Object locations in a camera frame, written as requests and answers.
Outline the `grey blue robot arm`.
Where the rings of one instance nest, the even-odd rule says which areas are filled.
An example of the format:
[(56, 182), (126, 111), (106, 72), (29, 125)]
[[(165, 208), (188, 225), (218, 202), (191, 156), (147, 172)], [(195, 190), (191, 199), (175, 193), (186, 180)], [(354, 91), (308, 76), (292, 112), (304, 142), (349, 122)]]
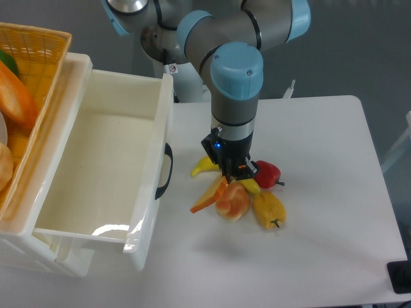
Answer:
[(242, 1), (223, 19), (194, 10), (191, 1), (104, 1), (113, 27), (131, 33), (137, 21), (171, 33), (171, 46), (193, 66), (211, 93), (211, 131), (202, 146), (227, 180), (255, 177), (250, 158), (259, 93), (262, 51), (305, 34), (307, 1)]

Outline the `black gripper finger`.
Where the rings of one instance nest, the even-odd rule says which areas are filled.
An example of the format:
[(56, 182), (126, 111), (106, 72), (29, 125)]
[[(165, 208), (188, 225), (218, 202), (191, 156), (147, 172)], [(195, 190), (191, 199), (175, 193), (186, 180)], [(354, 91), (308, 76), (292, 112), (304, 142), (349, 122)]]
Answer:
[(230, 158), (223, 158), (221, 161), (222, 175), (225, 177), (227, 183), (232, 182), (232, 160)]
[(234, 164), (232, 176), (235, 180), (254, 178), (259, 172), (259, 166), (249, 156)]

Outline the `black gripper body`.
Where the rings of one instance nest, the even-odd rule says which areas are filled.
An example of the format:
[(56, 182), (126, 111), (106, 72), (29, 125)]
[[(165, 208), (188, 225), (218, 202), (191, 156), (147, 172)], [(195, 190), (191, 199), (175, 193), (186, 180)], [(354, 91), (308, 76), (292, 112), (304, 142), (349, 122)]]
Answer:
[(245, 169), (250, 159), (253, 133), (244, 139), (232, 141), (221, 137), (222, 132), (221, 127), (212, 128), (210, 134), (201, 141), (211, 162), (219, 165), (220, 169)]

